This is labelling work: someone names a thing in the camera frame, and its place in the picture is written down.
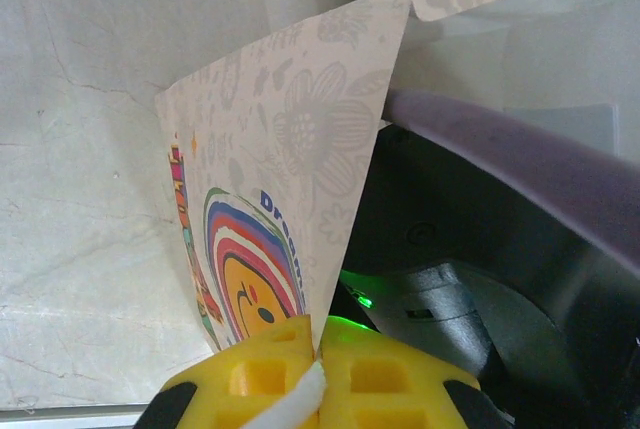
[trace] green light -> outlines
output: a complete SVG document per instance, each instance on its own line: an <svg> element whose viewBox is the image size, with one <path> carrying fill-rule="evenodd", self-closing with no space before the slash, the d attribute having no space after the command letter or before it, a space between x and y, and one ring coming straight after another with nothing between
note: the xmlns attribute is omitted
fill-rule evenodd
<svg viewBox="0 0 640 429"><path fill-rule="evenodd" d="M365 296L358 296L358 302L367 309L371 309L373 306L373 301Z"/></svg>

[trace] purple cover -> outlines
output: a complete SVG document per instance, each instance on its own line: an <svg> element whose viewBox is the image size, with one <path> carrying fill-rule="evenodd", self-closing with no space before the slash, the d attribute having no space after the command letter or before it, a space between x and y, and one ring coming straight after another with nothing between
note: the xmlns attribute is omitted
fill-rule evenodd
<svg viewBox="0 0 640 429"><path fill-rule="evenodd" d="M390 91L383 118L493 175L640 277L637 166L424 91Z"/></svg>

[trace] floral pattern paper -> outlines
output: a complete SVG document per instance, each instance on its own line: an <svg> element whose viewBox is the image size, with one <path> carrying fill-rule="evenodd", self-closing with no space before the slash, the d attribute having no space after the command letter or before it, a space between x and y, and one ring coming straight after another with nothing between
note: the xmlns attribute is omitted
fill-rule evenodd
<svg viewBox="0 0 640 429"><path fill-rule="evenodd" d="M216 350L301 313L311 314L317 347L410 13L427 25L491 1L356 1L157 97Z"/></svg>

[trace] white marble surface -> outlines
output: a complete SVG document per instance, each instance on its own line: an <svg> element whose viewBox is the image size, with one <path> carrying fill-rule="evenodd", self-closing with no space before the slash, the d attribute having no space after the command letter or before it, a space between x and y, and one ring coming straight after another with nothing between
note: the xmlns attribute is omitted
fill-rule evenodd
<svg viewBox="0 0 640 429"><path fill-rule="evenodd" d="M206 357L152 99L349 0L0 0L0 409L148 401Z"/></svg>

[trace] yellow plastic piece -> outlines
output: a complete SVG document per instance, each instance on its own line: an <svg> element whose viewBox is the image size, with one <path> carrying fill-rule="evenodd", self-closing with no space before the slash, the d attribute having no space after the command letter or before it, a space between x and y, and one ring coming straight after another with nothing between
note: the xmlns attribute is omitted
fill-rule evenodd
<svg viewBox="0 0 640 429"><path fill-rule="evenodd" d="M318 429L466 429L443 382L480 388L457 367L346 319L322 341L327 391Z"/></svg>
<svg viewBox="0 0 640 429"><path fill-rule="evenodd" d="M327 390L300 429L467 429L443 382L467 372L346 319L320 343ZM167 382L197 385L178 429L239 429L289 392L313 362L308 316L252 336Z"/></svg>
<svg viewBox="0 0 640 429"><path fill-rule="evenodd" d="M178 429L239 429L293 389L313 363L309 316L292 317L170 379L198 386ZM317 416L301 429L316 429Z"/></svg>

